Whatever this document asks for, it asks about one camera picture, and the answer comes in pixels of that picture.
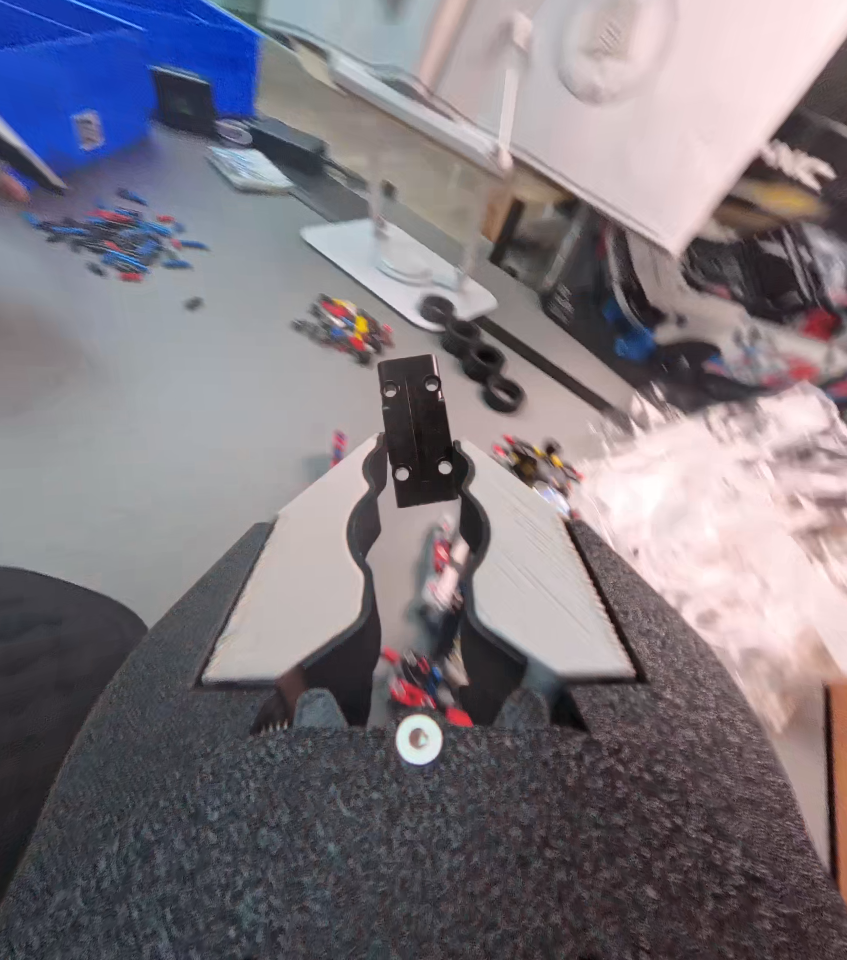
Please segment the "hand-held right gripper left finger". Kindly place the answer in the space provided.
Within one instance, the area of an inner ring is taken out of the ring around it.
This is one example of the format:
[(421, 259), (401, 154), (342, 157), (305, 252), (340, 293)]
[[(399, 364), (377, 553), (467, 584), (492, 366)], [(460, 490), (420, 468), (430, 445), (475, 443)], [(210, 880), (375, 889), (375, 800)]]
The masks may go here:
[(368, 562), (381, 493), (378, 433), (277, 513), (201, 667), (203, 688), (269, 692), (257, 724), (291, 723), (314, 689), (346, 723), (367, 723), (382, 649)]

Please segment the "small black box device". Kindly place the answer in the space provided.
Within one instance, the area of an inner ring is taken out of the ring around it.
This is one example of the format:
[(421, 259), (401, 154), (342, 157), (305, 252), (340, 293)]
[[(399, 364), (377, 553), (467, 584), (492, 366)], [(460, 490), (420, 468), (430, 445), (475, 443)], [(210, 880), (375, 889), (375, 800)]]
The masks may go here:
[(204, 77), (165, 65), (150, 65), (153, 120), (204, 139), (216, 138), (213, 85)]

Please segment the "folded sticker booklet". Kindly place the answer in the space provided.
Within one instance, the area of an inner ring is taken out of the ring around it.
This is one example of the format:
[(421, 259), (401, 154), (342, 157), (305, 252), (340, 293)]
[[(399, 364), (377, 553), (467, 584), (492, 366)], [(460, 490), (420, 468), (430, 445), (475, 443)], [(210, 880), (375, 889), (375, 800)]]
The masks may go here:
[(252, 195), (287, 195), (293, 181), (258, 150), (208, 146), (209, 165), (234, 190)]

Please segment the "black printed box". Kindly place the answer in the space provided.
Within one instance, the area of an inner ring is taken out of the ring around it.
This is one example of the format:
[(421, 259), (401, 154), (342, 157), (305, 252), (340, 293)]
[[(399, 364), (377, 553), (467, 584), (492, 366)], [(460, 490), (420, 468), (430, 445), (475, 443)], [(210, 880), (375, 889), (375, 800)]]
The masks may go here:
[(801, 216), (847, 237), (847, 125), (804, 108), (774, 133), (736, 186), (741, 199), (758, 198), (763, 182), (800, 198)]

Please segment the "white book stand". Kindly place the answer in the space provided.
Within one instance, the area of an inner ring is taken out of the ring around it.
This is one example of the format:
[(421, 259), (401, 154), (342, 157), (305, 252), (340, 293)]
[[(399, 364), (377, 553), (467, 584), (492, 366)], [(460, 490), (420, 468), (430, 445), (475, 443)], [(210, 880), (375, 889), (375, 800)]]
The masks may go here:
[[(513, 178), (513, 128), (517, 99), (533, 32), (531, 14), (516, 9), (503, 20), (503, 90), (494, 134), (444, 114), (428, 100), (399, 93), (370, 68), (345, 54), (332, 54), (330, 76), (346, 93), (411, 132), (436, 143), (459, 161), (496, 182)], [(412, 326), (439, 332), (452, 320), (472, 321), (496, 309), (498, 301), (473, 279), (489, 192), (475, 201), (475, 221), (456, 264), (416, 240), (386, 215), (382, 176), (369, 182), (368, 214), (362, 219), (310, 226), (300, 233), (317, 254), (358, 282)]]

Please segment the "black power adapter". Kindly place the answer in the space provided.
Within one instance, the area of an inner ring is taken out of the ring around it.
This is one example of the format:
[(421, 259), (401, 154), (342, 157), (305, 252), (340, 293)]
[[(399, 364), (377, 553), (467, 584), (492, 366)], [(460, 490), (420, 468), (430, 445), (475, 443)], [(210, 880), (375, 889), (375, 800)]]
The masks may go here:
[(246, 128), (251, 146), (275, 165), (306, 176), (324, 172), (328, 150), (320, 137), (270, 116), (249, 119)]

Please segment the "pile of colourful packaging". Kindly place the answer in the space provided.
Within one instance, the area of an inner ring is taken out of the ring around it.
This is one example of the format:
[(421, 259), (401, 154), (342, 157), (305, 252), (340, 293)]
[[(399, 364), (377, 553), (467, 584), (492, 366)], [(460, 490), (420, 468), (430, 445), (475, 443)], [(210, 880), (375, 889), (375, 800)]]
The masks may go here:
[(685, 404), (808, 383), (847, 421), (847, 239), (797, 222), (674, 257), (607, 223), (597, 244), (610, 355)]

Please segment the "pile of yellow black bricks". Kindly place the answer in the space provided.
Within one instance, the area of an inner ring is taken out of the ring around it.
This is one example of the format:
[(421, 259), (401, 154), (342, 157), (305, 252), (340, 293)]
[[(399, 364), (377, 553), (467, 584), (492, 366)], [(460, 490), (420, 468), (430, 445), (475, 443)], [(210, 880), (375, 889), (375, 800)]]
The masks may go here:
[(575, 522), (580, 519), (580, 512), (574, 508), (572, 499), (583, 475), (563, 459), (560, 444), (550, 439), (543, 446), (537, 446), (505, 435), (491, 447), (490, 455), (557, 510), (563, 520)]

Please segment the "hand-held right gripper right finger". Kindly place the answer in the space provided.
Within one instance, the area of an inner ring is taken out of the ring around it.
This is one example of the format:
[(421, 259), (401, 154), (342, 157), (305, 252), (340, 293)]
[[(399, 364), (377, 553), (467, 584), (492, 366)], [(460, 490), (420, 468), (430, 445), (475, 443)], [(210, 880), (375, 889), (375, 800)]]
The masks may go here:
[(637, 663), (570, 522), (468, 440), (455, 443), (459, 533), (468, 554), (457, 636), (464, 709), (493, 724), (518, 689), (547, 711), (571, 691), (633, 685)]

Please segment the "pile of clear plastic bags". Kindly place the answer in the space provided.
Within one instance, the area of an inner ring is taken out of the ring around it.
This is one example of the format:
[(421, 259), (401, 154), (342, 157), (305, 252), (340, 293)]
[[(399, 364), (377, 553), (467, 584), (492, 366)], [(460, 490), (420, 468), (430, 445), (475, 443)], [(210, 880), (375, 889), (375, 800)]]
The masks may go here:
[(847, 419), (798, 385), (590, 428), (572, 505), (705, 641), (758, 717), (847, 681)]

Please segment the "tagged blue storage bin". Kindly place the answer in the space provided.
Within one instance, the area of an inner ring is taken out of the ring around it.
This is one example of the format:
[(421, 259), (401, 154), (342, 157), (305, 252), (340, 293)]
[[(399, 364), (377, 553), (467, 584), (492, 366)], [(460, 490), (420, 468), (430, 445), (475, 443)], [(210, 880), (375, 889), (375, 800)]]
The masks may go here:
[(149, 135), (153, 67), (208, 82), (220, 114), (252, 114), (260, 44), (212, 2), (0, 1), (0, 116), (70, 174)]

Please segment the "grey desk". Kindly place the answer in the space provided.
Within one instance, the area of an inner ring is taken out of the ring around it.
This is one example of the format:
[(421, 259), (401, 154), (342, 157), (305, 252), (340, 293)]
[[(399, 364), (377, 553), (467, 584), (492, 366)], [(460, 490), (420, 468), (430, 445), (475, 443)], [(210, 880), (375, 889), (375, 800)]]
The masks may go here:
[(33, 213), (79, 217), (119, 187), (208, 246), (190, 270), (99, 277), (0, 203), (1, 567), (106, 594), (153, 625), (324, 472), (335, 429), (354, 445), (377, 433), (376, 372), (289, 327), (319, 293), (392, 324), (396, 355), (440, 355), (454, 437), (587, 446), (588, 402), (508, 351), (527, 401), (489, 410), (430, 336), (302, 241), (316, 211), (238, 195), (192, 137), (155, 127), (64, 196), (34, 195)]

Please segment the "pile of mixed small bricks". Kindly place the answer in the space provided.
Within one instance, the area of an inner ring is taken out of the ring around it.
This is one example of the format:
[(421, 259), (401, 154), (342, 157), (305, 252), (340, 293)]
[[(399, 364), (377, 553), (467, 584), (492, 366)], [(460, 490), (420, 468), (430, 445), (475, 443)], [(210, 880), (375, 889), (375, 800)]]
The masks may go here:
[(311, 342), (345, 354), (360, 367), (369, 367), (392, 350), (394, 332), (355, 303), (318, 294), (307, 314), (290, 321), (290, 328)]

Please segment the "toy bricks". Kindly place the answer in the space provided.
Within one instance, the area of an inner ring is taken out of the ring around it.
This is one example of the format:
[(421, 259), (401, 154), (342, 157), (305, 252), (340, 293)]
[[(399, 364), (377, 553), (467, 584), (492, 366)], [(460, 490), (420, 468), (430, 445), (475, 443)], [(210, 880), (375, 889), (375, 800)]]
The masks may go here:
[(474, 726), (462, 702), (470, 679), (460, 637), (462, 577), (469, 556), (470, 548), (457, 524), (447, 515), (442, 517), (426, 541), (416, 606), (427, 633), (427, 648), (399, 652), (384, 646), (378, 661), (392, 704), (439, 714), (447, 724), (458, 728)]

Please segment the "black plate with holes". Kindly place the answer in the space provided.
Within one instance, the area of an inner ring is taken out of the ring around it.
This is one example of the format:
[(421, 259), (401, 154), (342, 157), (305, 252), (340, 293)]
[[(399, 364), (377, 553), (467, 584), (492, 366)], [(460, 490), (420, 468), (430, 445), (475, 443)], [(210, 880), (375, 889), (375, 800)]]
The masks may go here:
[(387, 359), (377, 374), (397, 508), (454, 501), (455, 448), (437, 358)]

